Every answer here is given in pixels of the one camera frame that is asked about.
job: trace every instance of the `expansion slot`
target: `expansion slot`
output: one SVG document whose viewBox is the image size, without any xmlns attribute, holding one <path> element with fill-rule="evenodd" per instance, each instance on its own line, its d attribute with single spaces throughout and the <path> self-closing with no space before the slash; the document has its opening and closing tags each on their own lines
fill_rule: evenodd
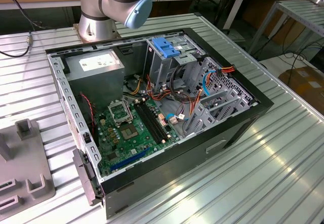
<svg viewBox="0 0 324 224">
<path fill-rule="evenodd" d="M 125 166 L 125 165 L 127 165 L 127 164 L 130 164 L 131 162 L 133 162 L 133 161 L 135 161 L 135 160 L 137 160 L 137 159 L 142 158 L 143 156 L 145 156 L 146 152 L 147 152 L 149 149 L 150 149 L 150 147 L 147 148 L 147 149 L 145 149 L 145 150 L 143 150 L 143 151 L 140 152 L 140 153 L 137 153 L 136 155 L 133 155 L 133 156 L 131 156 L 131 157 L 129 157 L 129 158 L 127 158 L 127 159 L 125 159 L 125 160 L 119 162 L 119 163 L 116 163 L 115 165 L 112 165 L 112 166 L 110 167 L 110 171 L 113 171 L 113 170 L 116 170 L 116 169 L 118 169 L 118 168 L 121 168 L 121 167 L 123 167 L 123 166 Z"/>
<path fill-rule="evenodd" d="M 165 143 L 168 136 L 143 102 L 134 104 L 134 108 L 157 144 Z"/>
</svg>

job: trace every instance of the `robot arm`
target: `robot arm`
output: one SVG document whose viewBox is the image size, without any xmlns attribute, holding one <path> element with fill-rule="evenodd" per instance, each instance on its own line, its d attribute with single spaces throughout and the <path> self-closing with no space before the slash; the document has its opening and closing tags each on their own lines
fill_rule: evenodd
<svg viewBox="0 0 324 224">
<path fill-rule="evenodd" d="M 151 0 L 81 0 L 79 33 L 90 42 L 112 39 L 116 35 L 114 21 L 137 29 L 151 9 Z"/>
</svg>

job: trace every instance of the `cardboard box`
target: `cardboard box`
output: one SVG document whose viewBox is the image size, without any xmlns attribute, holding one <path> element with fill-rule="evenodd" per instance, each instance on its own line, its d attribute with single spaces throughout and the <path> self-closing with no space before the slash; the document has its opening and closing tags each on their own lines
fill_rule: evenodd
<svg viewBox="0 0 324 224">
<path fill-rule="evenodd" d="M 288 83 L 291 70 L 279 76 Z M 311 67 L 293 69 L 289 87 L 324 115 L 324 78 Z"/>
</svg>

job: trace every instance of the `blue drive bay latch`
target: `blue drive bay latch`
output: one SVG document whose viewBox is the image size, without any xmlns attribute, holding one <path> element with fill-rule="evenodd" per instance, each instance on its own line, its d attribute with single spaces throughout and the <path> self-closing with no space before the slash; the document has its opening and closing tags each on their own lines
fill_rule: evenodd
<svg viewBox="0 0 324 224">
<path fill-rule="evenodd" d="M 163 53 L 165 58 L 171 58 L 180 55 L 180 52 L 176 50 L 171 43 L 169 43 L 165 38 L 153 38 L 152 42 Z"/>
</svg>

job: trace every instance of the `aluminum extrusion table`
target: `aluminum extrusion table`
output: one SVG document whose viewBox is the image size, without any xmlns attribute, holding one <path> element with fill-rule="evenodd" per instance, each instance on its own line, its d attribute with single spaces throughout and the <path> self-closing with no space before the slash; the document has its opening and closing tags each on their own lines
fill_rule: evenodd
<svg viewBox="0 0 324 224">
<path fill-rule="evenodd" d="M 277 1 L 273 4 L 257 33 L 254 35 L 252 44 L 249 48 L 250 54 L 257 45 L 265 28 L 278 10 L 282 11 L 283 15 L 269 37 L 280 29 L 288 16 L 303 24 L 311 31 L 316 32 L 320 36 L 324 36 L 324 7 L 316 5 L 309 0 Z M 310 38 L 311 34 L 312 32 L 308 34 L 305 39 L 306 41 Z"/>
<path fill-rule="evenodd" d="M 233 146 L 114 216 L 110 223 L 320 223 L 324 218 L 323 116 L 270 75 L 205 18 L 152 18 L 122 37 L 191 27 L 273 102 Z M 0 36 L 0 50 L 21 53 L 27 34 Z M 75 145 L 44 49 L 80 44 L 73 28 L 33 34 L 18 59 L 0 57 L 0 127 L 36 119 L 56 195 L 5 223 L 105 223 L 88 205 L 72 161 Z"/>
</svg>

